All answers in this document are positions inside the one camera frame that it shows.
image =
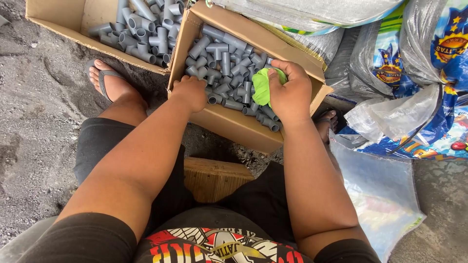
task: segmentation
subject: foot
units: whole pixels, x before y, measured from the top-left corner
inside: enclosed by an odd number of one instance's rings
[[[90,80],[94,84],[94,88],[102,94],[101,87],[99,86],[99,71],[115,70],[100,59],[96,59],[94,65],[95,66],[89,68]],[[113,102],[117,101],[122,95],[135,96],[136,98],[141,98],[141,100],[144,101],[140,93],[122,78],[106,75],[104,76],[104,83],[106,84],[107,96]]]
[[[328,132],[331,129],[333,132],[336,131],[336,125],[338,124],[338,117],[336,116],[335,110],[329,110],[323,113],[318,119],[318,122],[315,122],[315,126],[319,131],[320,138],[324,143],[328,142]]]

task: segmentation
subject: cardboard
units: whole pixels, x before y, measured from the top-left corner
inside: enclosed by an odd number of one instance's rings
[[[88,37],[90,27],[106,22],[115,24],[117,2],[118,0],[26,0],[26,18],[88,48],[158,74],[169,74],[172,58],[168,68],[164,69]]]
[[[288,45],[240,14],[216,5],[209,8],[204,1],[199,1],[184,13],[169,78],[168,96],[171,95],[174,81],[180,80],[185,75],[185,59],[193,40],[200,37],[204,23],[246,41],[257,51],[268,53],[272,58],[289,60],[301,65],[312,81],[310,116],[313,115],[325,95],[333,91],[332,88],[324,85],[325,78],[322,63],[319,60]],[[268,127],[260,125],[255,117],[244,116],[240,111],[227,109],[218,104],[207,104],[203,111],[193,114],[190,121],[262,153],[271,153],[280,148],[284,142],[280,132],[271,132]]]
[[[184,184],[201,203],[214,203],[254,179],[244,165],[187,157]]]

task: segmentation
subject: green cloth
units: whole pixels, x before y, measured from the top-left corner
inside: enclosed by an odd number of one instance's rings
[[[280,69],[277,69],[277,68],[275,69],[278,72],[279,82],[281,82],[281,85],[288,82],[286,78],[286,74]],[[261,69],[252,77],[252,82],[255,87],[255,94],[253,94],[252,98],[254,99],[255,103],[257,103],[258,105],[264,106],[268,104],[268,106],[271,107],[270,81],[268,80],[269,70],[270,70],[269,68]]]

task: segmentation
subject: wooden block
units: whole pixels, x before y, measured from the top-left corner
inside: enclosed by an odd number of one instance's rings
[[[214,203],[232,194],[254,177],[242,164],[187,157],[185,186],[201,203]]]

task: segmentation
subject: hand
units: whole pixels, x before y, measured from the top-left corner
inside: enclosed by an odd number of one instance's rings
[[[180,81],[174,81],[173,98],[178,98],[187,105],[192,113],[203,110],[208,98],[205,94],[206,81],[197,77],[183,76]]]
[[[270,103],[273,111],[285,125],[310,121],[312,83],[306,71],[290,61],[275,59],[271,65],[281,69],[288,77],[288,82],[281,85],[276,70],[268,71]]]

